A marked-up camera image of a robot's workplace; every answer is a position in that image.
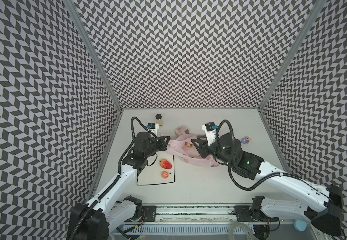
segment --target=small figurine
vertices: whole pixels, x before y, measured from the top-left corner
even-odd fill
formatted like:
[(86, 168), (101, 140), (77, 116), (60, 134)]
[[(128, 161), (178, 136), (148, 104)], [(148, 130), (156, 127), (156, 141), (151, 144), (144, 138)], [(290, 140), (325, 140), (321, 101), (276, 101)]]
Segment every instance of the small figurine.
[(248, 144), (248, 143), (250, 143), (251, 141), (252, 141), (252, 139), (251, 139), (250, 137), (248, 137), (248, 136), (246, 136), (246, 137), (244, 137), (244, 138), (242, 138), (242, 139), (240, 140), (241, 144)]

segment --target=checkered wall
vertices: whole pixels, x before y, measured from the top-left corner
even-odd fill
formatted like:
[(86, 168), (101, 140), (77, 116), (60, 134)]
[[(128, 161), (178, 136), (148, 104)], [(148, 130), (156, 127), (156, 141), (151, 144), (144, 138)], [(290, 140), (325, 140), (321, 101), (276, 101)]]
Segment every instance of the checkered wall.
[(344, 189), (347, 235), (347, 0), (326, 3), (264, 115), (294, 174)]
[(61, 1), (0, 0), (0, 239), (64, 236), (116, 116)]
[(255, 107), (314, 0), (75, 0), (124, 108)]

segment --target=white cable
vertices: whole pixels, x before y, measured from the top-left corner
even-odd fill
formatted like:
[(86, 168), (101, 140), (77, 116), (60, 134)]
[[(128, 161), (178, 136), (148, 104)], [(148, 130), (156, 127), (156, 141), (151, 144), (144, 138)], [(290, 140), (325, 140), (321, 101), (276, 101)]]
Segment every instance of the white cable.
[(231, 228), (228, 231), (228, 239), (229, 240), (235, 240), (233, 237), (233, 232), (235, 231), (235, 228), (240, 227), (244, 230), (245, 234), (247, 235), (247, 240), (255, 240), (256, 238), (253, 235), (252, 230), (244, 223), (241, 222), (235, 222)]

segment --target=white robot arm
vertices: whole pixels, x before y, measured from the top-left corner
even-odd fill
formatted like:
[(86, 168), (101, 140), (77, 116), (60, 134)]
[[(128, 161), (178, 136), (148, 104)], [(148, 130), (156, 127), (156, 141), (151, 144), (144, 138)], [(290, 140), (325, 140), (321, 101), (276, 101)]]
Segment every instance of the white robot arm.
[[(230, 133), (218, 137), (224, 122), (230, 127)], [(146, 132), (139, 132), (136, 137), (133, 133), (132, 143), (119, 160), (119, 173), (85, 205), (77, 204), (71, 210), (67, 233), (69, 240), (106, 239), (109, 233), (127, 219), (140, 220), (141, 200), (129, 196), (120, 205), (115, 208), (113, 206), (127, 185), (137, 179), (147, 165), (147, 158), (157, 151), (166, 150), (170, 137), (157, 137), (157, 128), (157, 125), (149, 123), (145, 127)], [(234, 138), (233, 129), (227, 120), (222, 121), (218, 127), (209, 122), (202, 128), (206, 135), (198, 136), (192, 143), (202, 157), (212, 155), (223, 161), (220, 164), (227, 165), (231, 180), (239, 188), (249, 191), (265, 181), (297, 199), (284, 201), (256, 196), (249, 210), (245, 210), (252, 219), (265, 222), (275, 217), (302, 220), (329, 235), (341, 235), (342, 195), (339, 187), (331, 185), (328, 189), (323, 185), (304, 181), (278, 169), (261, 157), (242, 151), (240, 141)], [(130, 152), (133, 142), (133, 152), (124, 157)], [(231, 171), (255, 180), (256, 183), (252, 187), (243, 187), (233, 179)]]

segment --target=plastic bag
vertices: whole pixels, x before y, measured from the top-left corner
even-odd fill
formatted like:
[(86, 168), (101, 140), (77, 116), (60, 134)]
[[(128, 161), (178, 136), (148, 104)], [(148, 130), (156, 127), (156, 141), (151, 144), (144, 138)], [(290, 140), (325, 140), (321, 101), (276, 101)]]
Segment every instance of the plastic bag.
[(203, 167), (217, 167), (219, 164), (213, 159), (211, 155), (202, 158), (195, 146), (188, 147), (186, 142), (192, 145), (191, 139), (196, 139), (196, 136), (201, 134), (184, 134), (179, 136), (176, 140), (170, 140), (167, 145), (167, 153), (173, 156), (178, 156), (182, 161), (196, 166)]

